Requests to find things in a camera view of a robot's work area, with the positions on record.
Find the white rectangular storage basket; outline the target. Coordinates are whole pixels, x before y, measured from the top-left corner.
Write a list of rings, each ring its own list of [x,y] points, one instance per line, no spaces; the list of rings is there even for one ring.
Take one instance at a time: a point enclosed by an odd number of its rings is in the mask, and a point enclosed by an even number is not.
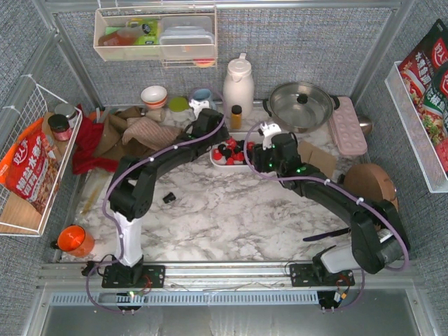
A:
[[[263,137],[256,132],[249,135],[248,141],[245,132],[231,132],[228,140],[212,146],[210,161],[221,171],[249,172],[247,162],[252,164],[253,147],[262,142]]]

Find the pink striped cloth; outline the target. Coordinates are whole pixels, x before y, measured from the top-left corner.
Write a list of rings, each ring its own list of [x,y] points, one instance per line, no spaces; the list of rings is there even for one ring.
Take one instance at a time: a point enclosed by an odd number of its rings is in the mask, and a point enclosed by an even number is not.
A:
[[[181,128],[160,125],[147,117],[128,118],[127,128],[122,135],[122,143],[126,145],[135,139],[145,147],[159,151],[172,145],[181,132]]]

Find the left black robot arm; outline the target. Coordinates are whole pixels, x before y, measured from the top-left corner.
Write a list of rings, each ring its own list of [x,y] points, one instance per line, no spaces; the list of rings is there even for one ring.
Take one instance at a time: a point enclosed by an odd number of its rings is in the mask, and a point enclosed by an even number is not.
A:
[[[137,282],[143,273],[144,259],[141,219],[153,202],[156,181],[171,170],[195,161],[228,138],[224,115],[205,108],[172,145],[146,159],[127,156],[119,161],[103,203],[110,206],[111,213],[103,212],[113,221],[117,237],[117,249],[108,270],[116,271],[122,281]]]

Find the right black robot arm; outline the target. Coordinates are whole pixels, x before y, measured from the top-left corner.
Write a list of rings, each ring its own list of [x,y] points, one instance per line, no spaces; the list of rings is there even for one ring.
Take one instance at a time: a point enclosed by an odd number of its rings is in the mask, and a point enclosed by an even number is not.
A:
[[[274,180],[287,190],[313,200],[343,220],[351,232],[347,246],[332,247],[317,255],[316,264],[336,274],[361,269],[376,274],[402,260],[410,262],[409,240],[396,207],[388,200],[372,201],[348,192],[317,167],[301,161],[297,141],[289,134],[273,136],[269,148],[256,144],[248,159],[252,170]]]

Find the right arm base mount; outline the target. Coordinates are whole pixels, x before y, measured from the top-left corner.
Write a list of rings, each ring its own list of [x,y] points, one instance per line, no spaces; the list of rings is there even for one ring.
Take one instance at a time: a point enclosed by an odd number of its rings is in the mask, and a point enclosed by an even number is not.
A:
[[[292,287],[354,286],[356,283],[353,272],[350,269],[334,272],[330,271],[328,267],[323,264],[323,254],[335,247],[336,245],[331,246],[316,254],[310,263],[290,264],[289,277]]]

